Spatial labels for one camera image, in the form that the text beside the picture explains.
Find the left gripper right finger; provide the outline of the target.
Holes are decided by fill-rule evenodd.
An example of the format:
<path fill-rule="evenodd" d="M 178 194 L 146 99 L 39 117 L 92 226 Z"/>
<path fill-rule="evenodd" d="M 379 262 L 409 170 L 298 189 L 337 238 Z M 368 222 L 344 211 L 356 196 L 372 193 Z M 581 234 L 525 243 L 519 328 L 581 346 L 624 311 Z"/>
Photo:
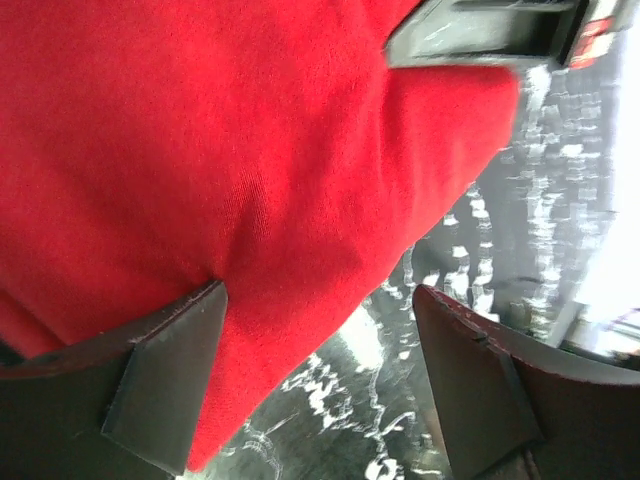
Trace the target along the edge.
<path fill-rule="evenodd" d="M 545 345 L 438 290 L 413 310 L 456 479 L 636 479 L 639 374 Z"/>

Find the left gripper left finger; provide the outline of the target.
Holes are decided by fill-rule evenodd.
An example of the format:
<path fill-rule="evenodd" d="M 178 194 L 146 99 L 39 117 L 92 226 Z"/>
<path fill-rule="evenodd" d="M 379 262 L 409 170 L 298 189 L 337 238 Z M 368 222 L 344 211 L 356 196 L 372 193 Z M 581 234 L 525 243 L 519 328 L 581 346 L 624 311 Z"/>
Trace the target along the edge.
<path fill-rule="evenodd" d="M 2 477 L 181 476 L 227 302 L 213 281 L 134 322 L 3 366 Z"/>

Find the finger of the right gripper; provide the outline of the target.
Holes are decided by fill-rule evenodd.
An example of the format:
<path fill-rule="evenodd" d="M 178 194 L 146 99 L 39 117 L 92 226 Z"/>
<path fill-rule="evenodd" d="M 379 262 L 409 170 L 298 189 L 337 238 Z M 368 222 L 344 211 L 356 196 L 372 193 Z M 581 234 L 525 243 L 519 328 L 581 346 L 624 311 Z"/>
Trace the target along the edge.
<path fill-rule="evenodd" d="M 424 1 L 393 31 L 392 68 L 566 66 L 588 1 Z"/>

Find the red t shirt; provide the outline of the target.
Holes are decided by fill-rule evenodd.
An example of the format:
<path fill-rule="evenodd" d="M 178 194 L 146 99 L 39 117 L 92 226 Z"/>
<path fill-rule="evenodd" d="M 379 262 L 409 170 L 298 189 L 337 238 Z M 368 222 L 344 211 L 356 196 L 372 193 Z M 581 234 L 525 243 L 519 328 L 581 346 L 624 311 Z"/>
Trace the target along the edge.
<path fill-rule="evenodd" d="M 222 281 L 202 469 L 511 136 L 508 70 L 388 68 L 412 9 L 3 2 L 3 340 L 39 355 Z"/>

